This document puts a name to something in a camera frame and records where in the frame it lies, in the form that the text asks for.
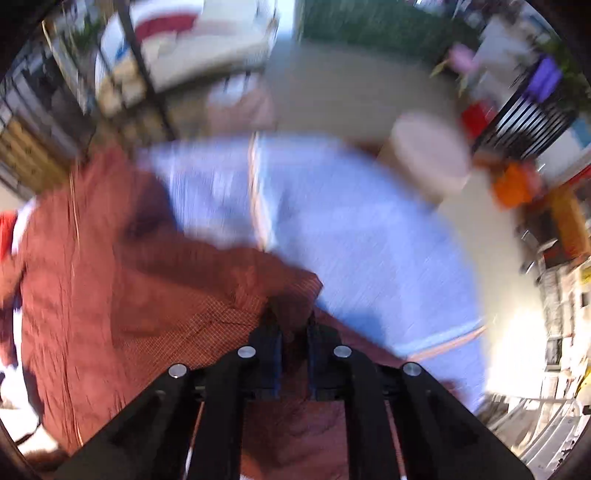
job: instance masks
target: white fabric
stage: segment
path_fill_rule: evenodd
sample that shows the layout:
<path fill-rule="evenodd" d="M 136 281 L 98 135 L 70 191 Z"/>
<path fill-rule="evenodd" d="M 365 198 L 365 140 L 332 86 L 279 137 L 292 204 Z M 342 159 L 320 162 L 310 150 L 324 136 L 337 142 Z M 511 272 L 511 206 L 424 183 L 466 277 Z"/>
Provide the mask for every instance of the white fabric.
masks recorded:
<path fill-rule="evenodd" d="M 252 23 L 258 10 L 258 0 L 205 0 L 203 21 Z"/>
<path fill-rule="evenodd" d="M 195 13 L 201 14 L 203 11 L 203 0 L 145 0 L 143 2 L 136 2 L 129 8 L 129 16 L 131 23 L 135 27 L 139 23 L 150 20 L 151 18 L 159 17 L 164 14 L 181 14 L 181 13 Z M 121 26 L 119 14 L 113 15 L 100 40 L 100 47 L 109 62 L 109 66 L 113 68 L 115 65 L 115 56 L 118 48 L 123 44 L 125 34 Z M 95 87 L 98 87 L 105 77 L 105 65 L 100 57 L 96 56 L 95 66 Z"/>
<path fill-rule="evenodd" d="M 244 61 L 248 57 L 267 56 L 269 40 L 267 32 L 256 24 L 230 24 L 232 33 L 220 35 L 201 34 L 198 29 L 177 36 L 174 47 L 166 45 L 160 48 L 156 58 L 150 59 L 150 75 L 154 89 L 159 92 L 172 87 L 198 73 L 228 67 Z M 128 105 L 144 97 L 144 82 L 138 75 L 129 78 L 129 72 L 135 72 L 135 62 L 131 52 L 113 70 L 113 75 L 122 82 L 122 90 Z M 121 108 L 119 93 L 110 80 L 104 77 L 98 89 L 98 100 L 107 115 L 112 115 Z"/>
<path fill-rule="evenodd" d="M 470 149 L 464 138 L 438 118 L 407 112 L 395 122 L 390 143 L 396 159 L 433 195 L 462 191 L 470 176 Z"/>

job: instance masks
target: red cloth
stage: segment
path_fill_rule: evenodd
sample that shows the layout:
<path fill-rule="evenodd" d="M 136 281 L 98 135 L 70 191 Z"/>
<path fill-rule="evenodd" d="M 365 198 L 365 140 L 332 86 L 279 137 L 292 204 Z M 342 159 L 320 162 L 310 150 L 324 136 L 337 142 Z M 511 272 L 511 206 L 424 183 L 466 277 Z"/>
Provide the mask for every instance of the red cloth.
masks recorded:
<path fill-rule="evenodd" d="M 342 403 L 306 398 L 306 321 L 315 310 L 374 362 L 401 363 L 314 308 L 322 284 L 313 273 L 252 248 L 186 238 L 164 186 L 121 150 L 97 155 L 73 188 L 41 198 L 11 259 L 0 299 L 24 271 L 29 399 L 69 453 L 171 364 L 205 367 L 244 345 L 269 308 L 283 332 L 282 400 L 248 404 L 243 473 L 347 478 Z"/>
<path fill-rule="evenodd" d="M 0 261 L 10 254 L 12 249 L 12 233 L 17 222 L 14 210 L 0 213 Z"/>
<path fill-rule="evenodd" d="M 11 258 L 4 261 L 12 249 L 12 234 L 14 224 L 17 222 L 17 213 L 13 210 L 0 213 L 0 277 L 8 284 L 10 295 L 5 301 L 0 302 L 0 362 L 3 365 L 13 365 L 17 362 L 17 350 L 12 336 L 12 294 L 14 293 L 14 281 L 20 279 L 19 266 L 15 265 Z"/>
<path fill-rule="evenodd" d="M 146 38 L 163 32 L 182 33 L 193 29 L 197 14 L 176 14 L 165 15 L 157 18 L 150 18 L 135 27 L 135 36 L 138 42 L 142 43 Z"/>

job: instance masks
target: floor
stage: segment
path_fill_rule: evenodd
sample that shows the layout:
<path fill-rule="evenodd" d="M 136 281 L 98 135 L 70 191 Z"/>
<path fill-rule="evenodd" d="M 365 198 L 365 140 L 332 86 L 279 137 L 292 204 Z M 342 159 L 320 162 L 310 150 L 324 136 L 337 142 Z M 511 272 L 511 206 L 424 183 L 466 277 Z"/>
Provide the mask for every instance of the floor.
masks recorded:
<path fill-rule="evenodd" d="M 283 131 L 321 131 L 349 139 L 383 139 L 409 109 L 457 125 L 453 81 L 425 67 L 350 47 L 280 41 L 265 78 Z M 519 274 L 515 219 L 501 212 L 488 179 L 476 172 L 462 194 L 440 206 L 472 260 L 488 327 L 487 389 L 536 397 L 544 371 L 545 330 L 533 273 Z"/>

